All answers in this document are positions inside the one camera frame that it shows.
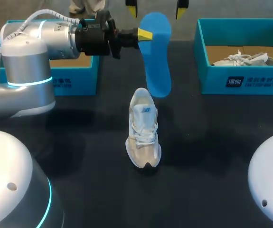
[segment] teal cardboard box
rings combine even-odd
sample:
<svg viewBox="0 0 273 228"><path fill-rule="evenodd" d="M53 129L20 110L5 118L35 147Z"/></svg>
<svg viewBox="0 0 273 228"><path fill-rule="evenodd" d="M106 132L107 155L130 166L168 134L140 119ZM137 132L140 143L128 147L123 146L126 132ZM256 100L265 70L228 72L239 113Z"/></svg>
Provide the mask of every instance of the teal cardboard box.
<svg viewBox="0 0 273 228"><path fill-rule="evenodd" d="M273 47L273 19L199 19L194 43L203 94L273 95L273 66L211 66L206 46Z"/></svg>
<svg viewBox="0 0 273 228"><path fill-rule="evenodd" d="M7 23L17 22L19 20L9 20ZM77 95L95 95L97 74L99 66L99 57L90 56L88 64L85 66L76 66L76 64L63 65L51 64L51 75L53 77L54 91L56 96L77 96ZM0 83L7 83L7 77L3 63L0 65Z"/></svg>

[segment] black table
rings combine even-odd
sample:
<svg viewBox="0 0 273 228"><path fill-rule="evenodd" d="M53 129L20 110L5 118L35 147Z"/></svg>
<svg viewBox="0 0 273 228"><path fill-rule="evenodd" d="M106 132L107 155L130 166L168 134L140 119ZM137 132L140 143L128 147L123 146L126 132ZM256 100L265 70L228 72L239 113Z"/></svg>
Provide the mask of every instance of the black table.
<svg viewBox="0 0 273 228"><path fill-rule="evenodd" d="M0 121L62 198L69 228L273 228L247 183L256 148L273 135L273 96L201 95L193 43L172 41L172 91L154 99L162 160L138 173L127 155L128 107L145 87L137 50L101 61L97 96L57 97L46 115Z"/></svg>

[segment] shoe tongue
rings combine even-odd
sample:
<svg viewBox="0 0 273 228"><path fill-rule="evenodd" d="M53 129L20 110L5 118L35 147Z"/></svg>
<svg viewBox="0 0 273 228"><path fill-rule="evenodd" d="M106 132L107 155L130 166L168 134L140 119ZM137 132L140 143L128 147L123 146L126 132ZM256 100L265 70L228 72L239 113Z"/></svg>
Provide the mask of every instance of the shoe tongue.
<svg viewBox="0 0 273 228"><path fill-rule="evenodd" d="M137 104L133 107L134 126L138 131L151 130L156 118L156 107L153 104Z"/></svg>

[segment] screw hole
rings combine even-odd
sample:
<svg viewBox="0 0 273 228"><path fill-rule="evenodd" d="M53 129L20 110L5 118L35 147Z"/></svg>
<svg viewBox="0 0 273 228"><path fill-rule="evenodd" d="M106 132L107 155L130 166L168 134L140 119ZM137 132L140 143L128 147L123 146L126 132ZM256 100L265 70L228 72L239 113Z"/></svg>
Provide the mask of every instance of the screw hole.
<svg viewBox="0 0 273 228"><path fill-rule="evenodd" d="M17 186L14 183L8 183L7 187L11 191L16 191L17 190Z"/></svg>
<svg viewBox="0 0 273 228"><path fill-rule="evenodd" d="M267 206L267 200L265 200L265 199L262 200L262 206L263 206L263 208Z"/></svg>

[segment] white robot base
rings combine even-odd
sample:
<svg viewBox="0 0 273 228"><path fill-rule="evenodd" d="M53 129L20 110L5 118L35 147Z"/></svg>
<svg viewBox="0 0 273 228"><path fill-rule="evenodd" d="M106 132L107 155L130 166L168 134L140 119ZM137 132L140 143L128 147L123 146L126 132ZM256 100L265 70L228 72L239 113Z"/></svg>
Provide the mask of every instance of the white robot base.
<svg viewBox="0 0 273 228"><path fill-rule="evenodd" d="M0 228L63 228L57 193L14 136L0 132Z"/></svg>
<svg viewBox="0 0 273 228"><path fill-rule="evenodd" d="M273 221L273 137L255 151L249 164L248 183L257 206Z"/></svg>

